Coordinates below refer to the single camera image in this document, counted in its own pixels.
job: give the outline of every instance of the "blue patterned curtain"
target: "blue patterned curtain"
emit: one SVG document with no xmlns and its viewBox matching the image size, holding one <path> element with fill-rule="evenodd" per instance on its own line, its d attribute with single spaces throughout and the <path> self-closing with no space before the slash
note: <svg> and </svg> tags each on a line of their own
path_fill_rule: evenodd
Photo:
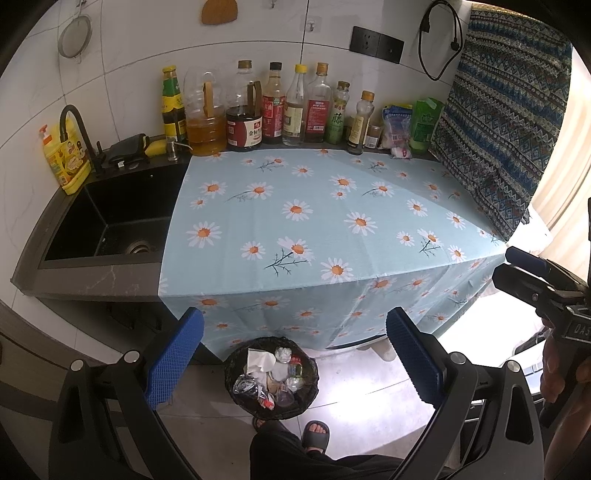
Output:
<svg viewBox="0 0 591 480">
<path fill-rule="evenodd" d="M 532 18 L 474 6 L 431 152 L 509 240 L 562 125 L 571 44 Z"/>
</svg>

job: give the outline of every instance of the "floral tablecloth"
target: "floral tablecloth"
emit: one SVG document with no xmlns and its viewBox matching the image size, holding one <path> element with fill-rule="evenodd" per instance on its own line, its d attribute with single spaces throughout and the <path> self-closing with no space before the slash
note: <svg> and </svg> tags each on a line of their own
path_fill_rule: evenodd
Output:
<svg viewBox="0 0 591 480">
<path fill-rule="evenodd" d="M 440 164 L 338 150 L 193 157 L 159 295 L 206 318 L 203 343 L 285 335 L 316 350 L 385 332 L 402 306 L 434 332 L 503 262 L 505 244 Z"/>
</svg>

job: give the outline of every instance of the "black garbage bag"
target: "black garbage bag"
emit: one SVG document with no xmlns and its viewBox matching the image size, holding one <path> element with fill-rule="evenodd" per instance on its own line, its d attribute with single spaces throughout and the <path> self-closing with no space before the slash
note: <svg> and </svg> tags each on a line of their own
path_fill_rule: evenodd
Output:
<svg viewBox="0 0 591 480">
<path fill-rule="evenodd" d="M 235 394 L 232 391 L 236 379 L 244 374 L 248 349 L 266 350 L 274 353 L 277 347 L 291 348 L 291 354 L 300 357 L 302 377 L 305 385 L 294 393 L 295 402 L 289 407 L 275 405 L 273 410 L 263 408 L 256 398 Z M 304 413 L 318 395 L 318 366 L 316 360 L 309 357 L 297 344 L 286 337 L 261 337 L 241 345 L 224 362 L 224 382 L 226 390 L 236 405 L 261 420 L 286 420 Z"/>
</svg>

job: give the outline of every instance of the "green package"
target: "green package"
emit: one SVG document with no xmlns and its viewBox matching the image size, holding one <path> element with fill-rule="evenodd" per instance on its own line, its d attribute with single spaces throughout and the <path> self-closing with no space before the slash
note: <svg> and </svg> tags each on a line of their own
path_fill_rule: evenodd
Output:
<svg viewBox="0 0 591 480">
<path fill-rule="evenodd" d="M 435 98 L 417 101 L 410 127 L 409 145 L 413 153 L 426 153 L 429 150 L 431 136 L 442 109 L 443 103 Z"/>
</svg>

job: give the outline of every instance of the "patterned cloth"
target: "patterned cloth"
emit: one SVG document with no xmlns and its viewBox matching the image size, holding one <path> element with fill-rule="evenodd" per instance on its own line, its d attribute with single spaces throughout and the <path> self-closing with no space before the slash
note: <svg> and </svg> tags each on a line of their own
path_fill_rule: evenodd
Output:
<svg viewBox="0 0 591 480">
<path fill-rule="evenodd" d="M 572 48 L 532 18 L 474 6 L 431 152 L 504 240 L 542 178 L 569 96 Z"/>
<path fill-rule="evenodd" d="M 203 343 L 285 335 L 322 350 L 385 333 L 402 306 L 434 332 L 503 262 L 505 244 L 439 163 L 277 149 L 193 157 L 159 295 L 204 314 Z"/>
</svg>

